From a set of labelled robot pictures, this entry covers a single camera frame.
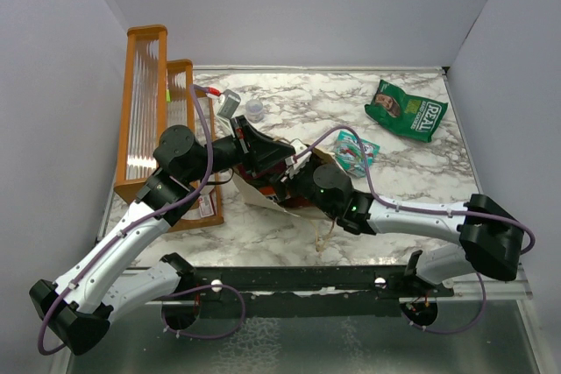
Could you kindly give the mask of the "beige paper bag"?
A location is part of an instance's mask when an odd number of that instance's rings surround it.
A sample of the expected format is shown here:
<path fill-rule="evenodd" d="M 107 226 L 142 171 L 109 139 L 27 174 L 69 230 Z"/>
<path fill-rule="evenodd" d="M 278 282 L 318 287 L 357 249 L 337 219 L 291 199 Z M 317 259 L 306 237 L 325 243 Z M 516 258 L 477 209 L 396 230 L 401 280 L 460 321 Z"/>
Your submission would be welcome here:
<path fill-rule="evenodd" d="M 219 117 L 218 122 L 223 130 L 224 133 L 233 134 L 231 124 L 225 117 Z M 293 140 L 287 140 L 283 137 L 276 137 L 273 138 L 275 141 L 280 141 L 285 144 L 291 144 L 295 146 L 296 152 L 303 151 L 305 147 L 308 145 L 304 144 L 300 139 L 295 138 Z M 315 148 L 313 150 L 313 157 L 318 158 L 319 164 L 334 164 L 339 169 L 342 169 L 341 165 L 339 165 L 335 160 L 334 157 L 322 151 L 320 148 Z M 261 208 L 268 208 L 274 211 L 278 211 L 284 213 L 286 215 L 292 215 L 296 217 L 303 218 L 304 220 L 309 221 L 316 230 L 316 251 L 320 252 L 325 249 L 327 242 L 332 237 L 332 230 L 330 229 L 329 233 L 324 237 L 323 245 L 320 246 L 319 243 L 319 228 L 315 221 L 320 220 L 328 220 L 328 216 L 325 215 L 320 209 L 316 208 L 312 205 L 311 202 L 305 200 L 301 196 L 288 196 L 284 201 L 278 201 L 277 195 L 274 193 L 274 190 L 270 186 L 262 187 L 261 189 L 256 188 L 253 184 L 253 180 L 244 179 L 241 174 L 241 170 L 234 170 L 235 173 L 233 175 L 233 184 L 236 186 L 238 191 L 241 193 L 242 199 L 245 204 L 247 205 L 254 205 Z"/>

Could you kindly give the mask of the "teal snack packet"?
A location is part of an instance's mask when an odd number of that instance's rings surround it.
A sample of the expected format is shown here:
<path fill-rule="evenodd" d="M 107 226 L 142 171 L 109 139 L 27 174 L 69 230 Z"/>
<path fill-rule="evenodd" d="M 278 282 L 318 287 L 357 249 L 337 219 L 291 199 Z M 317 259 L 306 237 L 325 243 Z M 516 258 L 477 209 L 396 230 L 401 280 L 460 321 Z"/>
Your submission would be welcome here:
<path fill-rule="evenodd" d="M 380 147 L 365 139 L 361 140 L 367 164 L 370 166 L 380 151 Z M 335 159 L 342 168 L 356 178 L 366 176 L 364 159 L 356 138 L 349 131 L 340 131 L 335 143 Z"/>

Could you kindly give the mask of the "green crisps bag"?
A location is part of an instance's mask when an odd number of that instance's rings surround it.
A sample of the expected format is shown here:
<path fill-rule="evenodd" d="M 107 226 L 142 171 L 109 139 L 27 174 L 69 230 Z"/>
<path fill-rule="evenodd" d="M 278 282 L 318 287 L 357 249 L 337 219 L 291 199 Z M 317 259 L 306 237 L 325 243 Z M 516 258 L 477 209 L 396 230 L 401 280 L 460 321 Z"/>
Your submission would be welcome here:
<path fill-rule="evenodd" d="M 448 104 L 409 95 L 394 84 L 381 80 L 373 99 L 364 108 L 370 118 L 392 134 L 430 143 Z"/>

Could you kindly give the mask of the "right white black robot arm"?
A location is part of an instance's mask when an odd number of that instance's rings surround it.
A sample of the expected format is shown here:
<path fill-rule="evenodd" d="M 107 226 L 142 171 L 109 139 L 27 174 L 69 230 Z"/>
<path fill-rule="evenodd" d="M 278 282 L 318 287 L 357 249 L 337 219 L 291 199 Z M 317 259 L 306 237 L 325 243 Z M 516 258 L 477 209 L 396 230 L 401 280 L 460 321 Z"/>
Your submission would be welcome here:
<path fill-rule="evenodd" d="M 433 285 L 472 272 L 504 282 L 517 276 L 522 226 L 486 195 L 445 204 L 398 202 L 355 189 L 332 164 L 307 164 L 294 175 L 276 175 L 273 189 L 281 199 L 302 197 L 354 235 L 400 233 L 444 241 L 440 249 L 411 257 L 402 275 L 411 295 L 422 296 Z"/>

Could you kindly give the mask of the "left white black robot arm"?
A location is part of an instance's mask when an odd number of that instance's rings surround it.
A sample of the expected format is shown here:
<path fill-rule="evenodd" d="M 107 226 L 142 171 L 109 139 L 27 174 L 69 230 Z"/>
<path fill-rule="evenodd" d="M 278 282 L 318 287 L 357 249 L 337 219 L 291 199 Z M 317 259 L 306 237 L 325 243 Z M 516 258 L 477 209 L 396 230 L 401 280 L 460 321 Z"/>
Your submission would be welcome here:
<path fill-rule="evenodd" d="M 244 117 L 232 119 L 230 136 L 201 145 L 185 125 L 161 134 L 153 152 L 157 169 L 139 189 L 121 221 L 85 258 L 54 281 L 41 279 L 30 290 L 42 320 L 76 355 L 93 349 L 118 317 L 148 301 L 193 291 L 194 269 L 176 254 L 128 280 L 121 274 L 156 238 L 167 233 L 194 205 L 209 177 L 238 165 L 252 175 L 285 166 L 295 148 L 257 131 Z"/>

